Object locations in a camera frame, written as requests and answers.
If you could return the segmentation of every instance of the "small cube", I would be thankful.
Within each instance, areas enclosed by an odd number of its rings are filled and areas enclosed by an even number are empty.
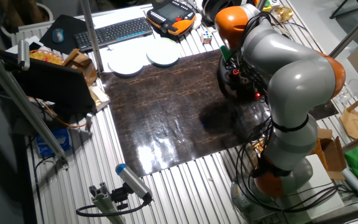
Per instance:
[[[212,41],[212,33],[211,31],[205,31],[203,35],[201,36],[201,42],[203,44],[210,44]]]

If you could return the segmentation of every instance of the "orange controller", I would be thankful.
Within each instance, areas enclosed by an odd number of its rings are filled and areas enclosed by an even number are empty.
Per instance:
[[[175,0],[153,5],[146,16],[153,26],[172,35],[184,34],[196,19],[192,9]]]

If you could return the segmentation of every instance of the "cardboard box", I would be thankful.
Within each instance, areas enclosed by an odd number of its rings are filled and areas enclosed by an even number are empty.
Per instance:
[[[318,129],[317,144],[311,154],[319,156],[324,168],[327,170],[329,178],[345,180],[342,174],[342,170],[346,168],[345,155],[339,137],[333,140],[332,136],[332,130]]]
[[[92,60],[85,54],[81,53],[79,49],[71,51],[62,65],[82,71],[88,86],[91,86],[98,77]]]

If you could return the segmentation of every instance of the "dark marble mat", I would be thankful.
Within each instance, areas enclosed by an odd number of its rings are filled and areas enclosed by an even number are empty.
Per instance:
[[[216,80],[220,51],[179,59],[170,68],[144,67],[131,79],[102,76],[126,164],[139,176],[158,172],[244,142],[267,105],[232,105]],[[313,108],[318,119],[337,113],[331,102]]]

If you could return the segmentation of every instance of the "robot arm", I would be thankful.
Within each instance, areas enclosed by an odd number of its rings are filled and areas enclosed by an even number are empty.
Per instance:
[[[215,25],[229,50],[238,49],[248,65],[271,77],[267,98],[273,131],[254,180],[263,194],[281,197],[308,181],[301,176],[312,170],[302,164],[317,140],[317,124],[308,111],[341,91],[345,71],[335,59],[277,33],[266,18],[246,30],[258,13],[250,4],[228,7],[216,15]]]

